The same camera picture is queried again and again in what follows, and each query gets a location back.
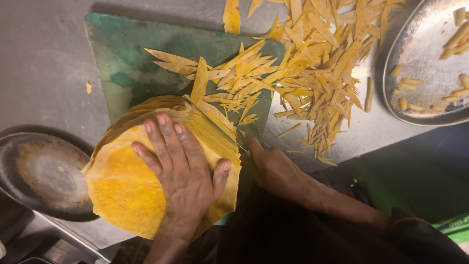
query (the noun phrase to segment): hand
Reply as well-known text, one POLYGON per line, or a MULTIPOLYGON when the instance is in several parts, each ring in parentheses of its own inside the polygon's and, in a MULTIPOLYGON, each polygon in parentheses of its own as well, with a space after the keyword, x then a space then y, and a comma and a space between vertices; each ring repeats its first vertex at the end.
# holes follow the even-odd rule
POLYGON ((259 170, 253 178, 260 187, 310 210, 321 210, 326 186, 302 172, 280 149, 264 149, 256 138, 247 143, 259 170))
POLYGON ((208 206, 224 191, 231 161, 222 159, 212 174, 198 140, 184 124, 174 124, 167 113, 144 123, 155 154, 138 142, 137 155, 155 173, 166 200, 165 217, 197 226, 208 206))

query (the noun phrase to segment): stack of tortillas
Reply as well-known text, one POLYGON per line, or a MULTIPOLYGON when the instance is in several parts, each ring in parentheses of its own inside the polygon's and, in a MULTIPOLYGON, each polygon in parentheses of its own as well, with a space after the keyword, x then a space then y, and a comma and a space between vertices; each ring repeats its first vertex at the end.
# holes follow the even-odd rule
MULTIPOLYGON (((236 127, 216 107, 199 101, 197 106, 222 130, 236 140, 236 127)), ((83 168, 93 212, 135 235, 152 239, 165 212, 166 202, 155 174, 135 154, 130 145, 141 142, 154 151, 143 122, 156 114, 168 113, 174 123, 184 123, 199 140, 213 170, 219 159, 233 161, 225 192, 208 208, 195 237, 212 226, 236 205, 240 154, 237 145, 222 134, 199 110, 181 96, 158 96, 132 107, 111 125, 83 168)))

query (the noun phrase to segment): cutting board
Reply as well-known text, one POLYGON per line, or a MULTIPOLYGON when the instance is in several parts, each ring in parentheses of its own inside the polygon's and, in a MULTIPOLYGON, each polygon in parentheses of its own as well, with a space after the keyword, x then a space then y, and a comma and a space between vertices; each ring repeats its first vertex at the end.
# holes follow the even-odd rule
MULTIPOLYGON (((241 42, 247 48, 259 41, 229 33, 99 13, 88 13, 84 20, 111 123, 150 97, 174 95, 178 91, 190 94, 192 90, 194 81, 152 63, 158 59, 144 48, 164 51, 196 62, 201 56, 208 65, 215 67, 235 57, 241 42)), ((279 65, 285 49, 280 42, 268 40, 260 52, 262 55, 277 57, 273 65, 279 65)), ((216 88, 215 83, 209 81, 206 94, 219 93, 216 88)), ((263 89, 259 103, 249 110, 249 114, 256 114, 259 119, 239 127, 246 133, 246 137, 262 139, 271 102, 270 91, 263 89)), ((218 103, 212 104, 224 113, 218 103)), ((238 124, 241 113, 230 111, 228 119, 238 124)))

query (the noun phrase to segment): metal plate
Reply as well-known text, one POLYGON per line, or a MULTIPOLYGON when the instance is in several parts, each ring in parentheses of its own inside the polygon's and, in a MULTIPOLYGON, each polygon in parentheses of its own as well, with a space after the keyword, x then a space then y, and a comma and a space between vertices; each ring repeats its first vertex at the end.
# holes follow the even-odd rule
POLYGON ((91 221, 93 205, 80 170, 90 158, 72 144, 41 133, 0 139, 0 188, 22 205, 68 221, 91 221))
POLYGON ((469 98, 464 95, 456 102, 441 98, 454 90, 462 89, 459 74, 469 73, 469 54, 451 56, 440 60, 443 46, 456 33, 453 12, 469 7, 467 0, 424 0, 405 23, 388 54, 384 69, 383 89, 386 104, 399 120, 421 126, 445 126, 469 120, 469 98), (402 73, 394 78, 390 74, 396 64, 402 65, 402 73), (416 91, 401 89, 392 94, 401 78, 425 80, 416 91), (399 98, 426 107, 424 111, 399 107, 399 98), (430 105, 446 108, 444 113, 430 109, 430 105))

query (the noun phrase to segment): sleeve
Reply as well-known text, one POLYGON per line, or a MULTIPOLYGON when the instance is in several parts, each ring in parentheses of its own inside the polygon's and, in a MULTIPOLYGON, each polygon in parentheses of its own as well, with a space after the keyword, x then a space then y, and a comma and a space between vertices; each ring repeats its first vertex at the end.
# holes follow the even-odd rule
POLYGON ((390 242, 416 263, 469 263, 469 255, 448 236, 401 209, 393 209, 388 235, 390 242))

